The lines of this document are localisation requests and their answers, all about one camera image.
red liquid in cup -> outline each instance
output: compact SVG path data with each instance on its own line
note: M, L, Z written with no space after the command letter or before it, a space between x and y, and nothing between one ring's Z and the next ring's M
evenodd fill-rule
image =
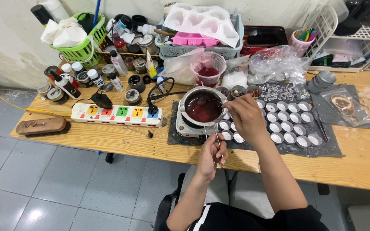
M222 103L212 94L198 93L185 102L185 111L195 121L207 123L218 118L222 113Z
M211 77L211 76L219 75L219 71L214 67L203 67L202 69L198 71L198 74L200 76ZM216 84L218 83L219 76L214 83L210 83L211 80L201 79L200 77L196 77L195 79L198 84L202 82L205 87L215 88Z

power strip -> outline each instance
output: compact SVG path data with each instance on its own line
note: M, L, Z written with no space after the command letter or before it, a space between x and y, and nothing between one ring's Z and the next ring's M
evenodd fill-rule
M148 113L148 107L114 105L104 109L96 104L76 103L71 119L76 122L159 127L162 125L162 109L155 115Z

brush bristles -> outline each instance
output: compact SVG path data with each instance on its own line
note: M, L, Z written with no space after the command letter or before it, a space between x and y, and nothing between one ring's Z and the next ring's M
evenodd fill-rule
M67 121L67 124L65 125L65 128L61 131L57 132L45 132L45 133L37 133L37 134L31 134L31 135L25 135L25 137L39 137L39 136L51 136L51 135L60 135L60 134L66 134L71 129L71 122Z

white silicone mold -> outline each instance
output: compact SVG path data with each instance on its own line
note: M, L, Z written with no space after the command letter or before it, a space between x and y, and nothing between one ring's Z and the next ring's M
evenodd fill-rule
M229 12L219 6L196 7L186 3L176 3L167 15L164 27L215 38L233 48L239 41L239 34L231 23Z

green plastic basket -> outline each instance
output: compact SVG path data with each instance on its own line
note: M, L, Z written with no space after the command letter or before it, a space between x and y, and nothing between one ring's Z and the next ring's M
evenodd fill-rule
M72 17L78 18L80 14L82 13L77 13ZM51 47L55 50L59 50L59 52L61 52L61 54L64 56L64 59L69 62L80 62L84 67L92 67L94 65L97 65L102 58L102 56L98 55L95 52L95 49L105 38L105 36L105 16L99 13L97 25L94 29L91 30L87 38L85 38L85 40L81 44L74 47L53 47L51 44Z

